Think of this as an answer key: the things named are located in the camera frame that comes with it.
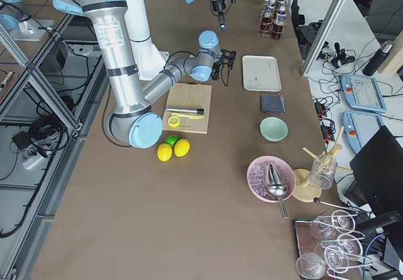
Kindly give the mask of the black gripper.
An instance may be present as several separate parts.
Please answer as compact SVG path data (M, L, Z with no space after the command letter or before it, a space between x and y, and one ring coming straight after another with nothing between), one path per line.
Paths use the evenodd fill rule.
M213 65L212 65L212 73L210 75L211 80L217 81L220 79L220 71L221 71L222 65L223 65L222 57L220 57L214 61Z
M225 0L212 0L212 11L215 16L217 16L220 29L222 32L226 32L226 25L225 25L225 15L224 15L224 10L225 10Z

